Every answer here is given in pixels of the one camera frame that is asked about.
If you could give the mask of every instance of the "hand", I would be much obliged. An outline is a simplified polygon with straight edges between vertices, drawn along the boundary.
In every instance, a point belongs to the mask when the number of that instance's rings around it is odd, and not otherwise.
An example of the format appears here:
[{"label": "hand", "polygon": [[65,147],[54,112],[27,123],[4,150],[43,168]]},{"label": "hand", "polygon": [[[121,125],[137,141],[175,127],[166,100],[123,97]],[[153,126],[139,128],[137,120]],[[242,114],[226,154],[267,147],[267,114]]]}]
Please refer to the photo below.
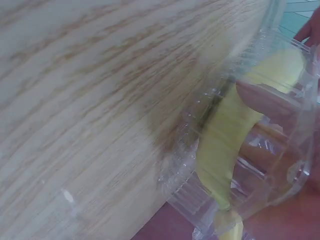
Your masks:
[{"label": "hand", "polygon": [[320,44],[320,7],[312,14],[309,21],[295,35],[294,39],[302,42],[309,38],[304,44],[308,47]]},{"label": "hand", "polygon": [[[275,97],[265,88],[247,83],[237,83],[243,102],[260,112],[275,124],[286,126],[296,122],[297,110],[282,97]],[[315,149],[320,148],[320,132],[314,135]],[[320,239],[320,155],[315,151],[310,176],[295,196],[277,206],[268,206],[244,222],[245,230],[256,240],[318,240]]]}]

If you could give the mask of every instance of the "wood grain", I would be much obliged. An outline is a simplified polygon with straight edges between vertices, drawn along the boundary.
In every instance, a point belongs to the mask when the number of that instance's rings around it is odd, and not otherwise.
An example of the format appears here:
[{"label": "wood grain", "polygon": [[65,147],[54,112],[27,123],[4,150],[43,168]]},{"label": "wood grain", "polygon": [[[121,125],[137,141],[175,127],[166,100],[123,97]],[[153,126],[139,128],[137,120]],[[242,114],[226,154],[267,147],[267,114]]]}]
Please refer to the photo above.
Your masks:
[{"label": "wood grain", "polygon": [[0,239],[128,240],[186,96],[269,0],[0,2]]}]

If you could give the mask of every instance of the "red floor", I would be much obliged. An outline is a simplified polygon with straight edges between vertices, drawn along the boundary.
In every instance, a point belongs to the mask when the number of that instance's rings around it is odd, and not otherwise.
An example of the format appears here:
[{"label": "red floor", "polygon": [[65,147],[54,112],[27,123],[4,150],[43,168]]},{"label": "red floor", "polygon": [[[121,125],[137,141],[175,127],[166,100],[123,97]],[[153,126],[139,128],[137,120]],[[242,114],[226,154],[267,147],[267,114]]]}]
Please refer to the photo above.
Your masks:
[{"label": "red floor", "polygon": [[168,203],[131,240],[192,240],[194,227]]}]

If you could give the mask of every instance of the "plastic clamshell container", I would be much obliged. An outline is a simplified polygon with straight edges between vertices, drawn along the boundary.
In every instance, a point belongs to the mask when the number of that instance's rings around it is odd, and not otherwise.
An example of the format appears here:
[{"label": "plastic clamshell container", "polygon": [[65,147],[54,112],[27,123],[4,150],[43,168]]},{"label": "plastic clamshell container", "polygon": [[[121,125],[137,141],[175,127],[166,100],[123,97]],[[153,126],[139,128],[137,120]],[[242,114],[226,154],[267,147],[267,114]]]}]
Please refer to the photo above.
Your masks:
[{"label": "plastic clamshell container", "polygon": [[[318,95],[314,51],[261,30],[187,101],[161,180],[168,202],[195,226],[194,240],[217,239],[306,182]],[[251,238],[243,232],[242,239]]]}]

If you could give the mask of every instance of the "wooden table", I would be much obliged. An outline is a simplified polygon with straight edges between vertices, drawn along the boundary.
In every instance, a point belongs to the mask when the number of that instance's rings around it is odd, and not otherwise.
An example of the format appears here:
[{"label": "wooden table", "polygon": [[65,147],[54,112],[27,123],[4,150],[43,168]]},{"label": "wooden table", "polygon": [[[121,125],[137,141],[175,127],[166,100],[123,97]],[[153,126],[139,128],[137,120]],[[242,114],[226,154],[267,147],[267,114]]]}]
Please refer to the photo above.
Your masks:
[{"label": "wooden table", "polygon": [[129,240],[183,102],[269,0],[0,2],[0,240]]}]

